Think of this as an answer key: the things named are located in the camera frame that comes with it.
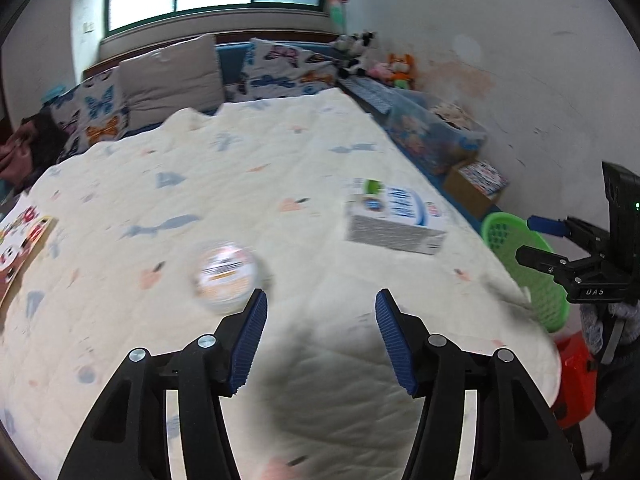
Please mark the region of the beige cushion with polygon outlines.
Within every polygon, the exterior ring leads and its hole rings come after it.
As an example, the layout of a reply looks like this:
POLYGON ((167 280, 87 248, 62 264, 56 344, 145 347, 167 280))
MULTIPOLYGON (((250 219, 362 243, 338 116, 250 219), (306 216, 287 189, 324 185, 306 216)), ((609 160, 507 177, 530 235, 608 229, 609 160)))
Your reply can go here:
POLYGON ((160 124, 183 108, 210 112, 224 102, 213 34, 130 58, 118 73, 131 130, 160 124))

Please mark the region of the butterfly pillow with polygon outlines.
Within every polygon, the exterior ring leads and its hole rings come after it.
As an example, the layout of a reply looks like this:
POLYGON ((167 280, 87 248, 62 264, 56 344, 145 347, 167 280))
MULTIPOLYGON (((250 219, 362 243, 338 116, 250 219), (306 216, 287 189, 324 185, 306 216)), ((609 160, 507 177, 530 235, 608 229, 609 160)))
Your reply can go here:
POLYGON ((128 131, 129 108, 118 67, 89 77, 46 107, 58 128, 67 133, 59 162, 101 141, 117 141, 128 131))
POLYGON ((337 60, 321 52, 253 38, 235 82, 224 87, 227 100, 246 102, 313 96, 332 88, 337 60))

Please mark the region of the orange fox plush toy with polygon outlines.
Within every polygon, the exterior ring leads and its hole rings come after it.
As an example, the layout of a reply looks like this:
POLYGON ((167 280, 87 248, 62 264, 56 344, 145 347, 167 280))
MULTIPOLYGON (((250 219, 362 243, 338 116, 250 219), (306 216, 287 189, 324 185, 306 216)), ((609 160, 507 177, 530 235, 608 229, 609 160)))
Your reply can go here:
POLYGON ((414 58, 411 54, 390 53, 387 59, 390 76, 388 83, 394 87, 404 90, 413 90, 416 81, 416 69, 414 68, 414 58))

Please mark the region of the blue white milk carton box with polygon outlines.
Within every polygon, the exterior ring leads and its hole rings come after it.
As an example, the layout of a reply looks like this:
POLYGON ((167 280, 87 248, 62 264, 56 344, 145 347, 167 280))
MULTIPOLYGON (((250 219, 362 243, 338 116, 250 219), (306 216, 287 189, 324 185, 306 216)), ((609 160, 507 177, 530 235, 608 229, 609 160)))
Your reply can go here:
POLYGON ((400 252, 435 255, 442 249, 450 221, 432 192, 355 179, 346 200, 346 237, 351 242, 400 252))

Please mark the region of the cream patterned quilt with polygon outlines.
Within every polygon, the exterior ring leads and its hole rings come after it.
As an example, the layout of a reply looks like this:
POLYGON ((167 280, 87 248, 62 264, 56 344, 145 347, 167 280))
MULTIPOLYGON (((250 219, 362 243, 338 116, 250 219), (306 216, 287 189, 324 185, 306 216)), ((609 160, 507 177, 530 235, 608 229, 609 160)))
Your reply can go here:
POLYGON ((390 366, 381 289, 460 348, 512 349, 547 401, 550 337, 496 256, 343 92, 180 110, 30 191, 54 226, 1 325, 1 419, 55 478, 126 354, 184 348, 255 288, 268 318, 224 400, 245 479, 397 479, 421 404, 390 366))

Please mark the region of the green plastic mesh basket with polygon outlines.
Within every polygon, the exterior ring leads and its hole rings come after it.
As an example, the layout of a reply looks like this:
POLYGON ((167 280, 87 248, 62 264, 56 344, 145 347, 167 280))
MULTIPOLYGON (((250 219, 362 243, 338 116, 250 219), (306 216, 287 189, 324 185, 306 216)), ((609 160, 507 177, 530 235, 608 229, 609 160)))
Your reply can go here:
POLYGON ((570 313, 566 292, 550 275, 521 266, 515 258, 516 251, 521 246, 553 252, 546 240, 530 230, 525 220, 507 212, 488 214, 480 227, 480 235, 515 283, 528 289, 540 324, 549 333, 562 330, 570 313))

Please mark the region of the butterfly pillow right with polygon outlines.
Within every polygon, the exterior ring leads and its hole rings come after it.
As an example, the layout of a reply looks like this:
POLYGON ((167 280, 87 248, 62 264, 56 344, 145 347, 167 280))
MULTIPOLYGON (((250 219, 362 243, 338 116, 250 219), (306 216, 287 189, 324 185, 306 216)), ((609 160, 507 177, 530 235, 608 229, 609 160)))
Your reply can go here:
POLYGON ((313 96, 332 88, 337 60, 321 52, 253 38, 235 82, 224 87, 227 100, 246 102, 313 96))

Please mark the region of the butterfly pillow left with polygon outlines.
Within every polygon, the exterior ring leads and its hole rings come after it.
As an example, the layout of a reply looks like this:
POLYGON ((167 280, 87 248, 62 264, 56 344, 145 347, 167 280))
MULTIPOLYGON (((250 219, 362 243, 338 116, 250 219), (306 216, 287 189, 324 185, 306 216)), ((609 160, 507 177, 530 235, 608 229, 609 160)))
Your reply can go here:
POLYGON ((67 133, 59 162, 101 141, 117 141, 128 131, 129 108, 118 67, 89 77, 46 107, 58 128, 67 133))

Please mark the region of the pink clothes pile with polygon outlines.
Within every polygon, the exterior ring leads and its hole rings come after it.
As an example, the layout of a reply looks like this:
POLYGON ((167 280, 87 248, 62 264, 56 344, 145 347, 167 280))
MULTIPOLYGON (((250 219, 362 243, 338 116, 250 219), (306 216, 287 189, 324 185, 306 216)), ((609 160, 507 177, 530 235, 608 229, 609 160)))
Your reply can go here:
POLYGON ((43 172, 58 159, 65 142, 65 134, 49 115, 24 118, 1 145, 1 181, 15 193, 28 188, 37 172, 43 172))

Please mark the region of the colourful picture book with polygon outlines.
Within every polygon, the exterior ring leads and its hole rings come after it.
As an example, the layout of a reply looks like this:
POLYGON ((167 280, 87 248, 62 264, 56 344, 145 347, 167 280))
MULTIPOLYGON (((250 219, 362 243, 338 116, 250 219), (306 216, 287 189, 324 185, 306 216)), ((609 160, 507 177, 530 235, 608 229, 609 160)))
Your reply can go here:
POLYGON ((1 302, 40 238, 50 230, 52 220, 27 195, 21 195, 1 220, 1 302))

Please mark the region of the round clear plastic lid container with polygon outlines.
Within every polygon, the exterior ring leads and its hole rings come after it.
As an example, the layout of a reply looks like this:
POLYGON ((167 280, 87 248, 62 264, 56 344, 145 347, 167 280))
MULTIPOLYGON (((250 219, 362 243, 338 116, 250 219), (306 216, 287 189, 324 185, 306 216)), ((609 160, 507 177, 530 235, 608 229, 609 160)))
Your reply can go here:
POLYGON ((198 246, 190 259, 189 280, 195 299, 219 314, 242 310, 254 289, 262 286, 253 253, 231 240, 198 246))

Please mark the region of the red plastic stool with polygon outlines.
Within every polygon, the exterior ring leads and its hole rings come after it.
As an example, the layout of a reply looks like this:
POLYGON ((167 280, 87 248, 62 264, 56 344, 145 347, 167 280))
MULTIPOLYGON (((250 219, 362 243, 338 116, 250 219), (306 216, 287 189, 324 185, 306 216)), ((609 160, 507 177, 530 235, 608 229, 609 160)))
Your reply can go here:
POLYGON ((565 430, 578 425, 594 409, 597 363, 581 333, 558 341, 556 348, 561 358, 561 381, 552 412, 560 428, 565 430))

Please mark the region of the brown cardboard box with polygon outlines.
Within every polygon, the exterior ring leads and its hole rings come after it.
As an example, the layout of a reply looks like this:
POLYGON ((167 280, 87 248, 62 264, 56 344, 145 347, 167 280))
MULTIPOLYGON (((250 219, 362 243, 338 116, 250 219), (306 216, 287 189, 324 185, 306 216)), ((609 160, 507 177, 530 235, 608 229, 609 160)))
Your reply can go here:
POLYGON ((483 220, 498 202, 509 180, 485 159, 469 159, 453 166, 444 190, 471 217, 483 220))

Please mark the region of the black white cow plush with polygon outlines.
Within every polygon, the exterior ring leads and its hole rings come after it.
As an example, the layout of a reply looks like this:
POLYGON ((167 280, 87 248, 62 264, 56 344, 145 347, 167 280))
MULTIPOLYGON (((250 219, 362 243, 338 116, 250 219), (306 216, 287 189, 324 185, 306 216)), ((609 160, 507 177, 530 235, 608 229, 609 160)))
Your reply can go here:
POLYGON ((330 47, 345 57, 337 72, 340 78, 362 77, 375 64, 378 40, 375 32, 365 30, 360 34, 338 36, 330 42, 330 47))

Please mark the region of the clear plastic storage bin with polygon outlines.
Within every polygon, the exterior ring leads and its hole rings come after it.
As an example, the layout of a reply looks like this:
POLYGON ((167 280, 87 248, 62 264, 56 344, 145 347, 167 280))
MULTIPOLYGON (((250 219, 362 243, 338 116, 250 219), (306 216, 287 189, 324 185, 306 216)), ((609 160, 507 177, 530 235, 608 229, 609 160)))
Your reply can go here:
POLYGON ((382 116, 382 125, 411 160, 430 174, 448 170, 484 148, 488 133, 457 105, 420 91, 350 76, 338 81, 382 116))

